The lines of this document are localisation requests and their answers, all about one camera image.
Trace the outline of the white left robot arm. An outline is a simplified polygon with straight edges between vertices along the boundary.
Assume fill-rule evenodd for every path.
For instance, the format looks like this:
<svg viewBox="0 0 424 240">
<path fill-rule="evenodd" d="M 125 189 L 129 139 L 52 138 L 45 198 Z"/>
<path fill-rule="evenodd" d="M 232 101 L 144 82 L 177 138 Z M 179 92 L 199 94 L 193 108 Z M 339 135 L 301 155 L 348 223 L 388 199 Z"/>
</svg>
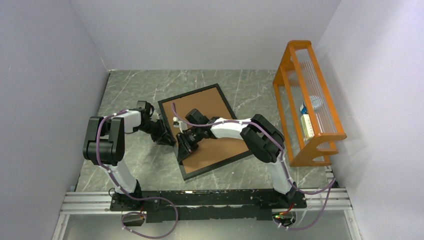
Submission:
<svg viewBox="0 0 424 240">
<path fill-rule="evenodd" d="M 139 100 L 135 108 L 107 116 L 92 116 L 87 125 L 82 154 L 102 169 L 113 182 L 114 190 L 123 197 L 130 210 L 142 206 L 143 196 L 138 180 L 124 161 L 125 137 L 136 132 L 150 135 L 157 145 L 173 146 L 174 138 L 153 105 Z"/>
</svg>

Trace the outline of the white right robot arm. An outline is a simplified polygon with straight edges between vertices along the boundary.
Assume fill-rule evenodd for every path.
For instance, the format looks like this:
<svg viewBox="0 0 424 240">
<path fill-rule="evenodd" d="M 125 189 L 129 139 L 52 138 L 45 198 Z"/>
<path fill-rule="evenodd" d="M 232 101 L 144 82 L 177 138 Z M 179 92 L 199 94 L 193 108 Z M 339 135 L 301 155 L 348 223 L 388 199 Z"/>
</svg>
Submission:
<svg viewBox="0 0 424 240">
<path fill-rule="evenodd" d="M 285 138 L 263 115 L 246 119 L 207 118 L 199 110 L 190 111 L 183 123 L 189 128 L 176 134 L 177 160 L 182 162 L 206 139 L 242 140 L 248 150 L 267 165 L 272 179 L 275 202 L 286 208 L 295 201 L 297 184 L 291 177 L 285 160 Z"/>
</svg>

